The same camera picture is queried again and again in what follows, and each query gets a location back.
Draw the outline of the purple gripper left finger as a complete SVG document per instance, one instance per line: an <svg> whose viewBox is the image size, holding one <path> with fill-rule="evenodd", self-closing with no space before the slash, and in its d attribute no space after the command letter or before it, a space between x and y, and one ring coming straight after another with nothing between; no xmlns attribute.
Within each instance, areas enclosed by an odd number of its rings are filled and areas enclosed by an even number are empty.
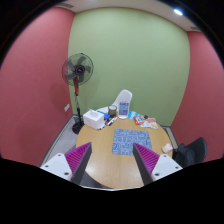
<svg viewBox="0 0 224 224"><path fill-rule="evenodd" d="M86 143L66 154L57 153L41 169L79 185L91 153L92 145Z"/></svg>

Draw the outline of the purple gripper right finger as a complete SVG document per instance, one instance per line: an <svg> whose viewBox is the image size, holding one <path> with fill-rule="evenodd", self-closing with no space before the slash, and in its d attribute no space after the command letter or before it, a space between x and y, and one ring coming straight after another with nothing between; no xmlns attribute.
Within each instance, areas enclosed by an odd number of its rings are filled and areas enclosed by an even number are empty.
<svg viewBox="0 0 224 224"><path fill-rule="evenodd" d="M133 144L133 155L145 185L182 169L169 155L159 155L137 143Z"/></svg>

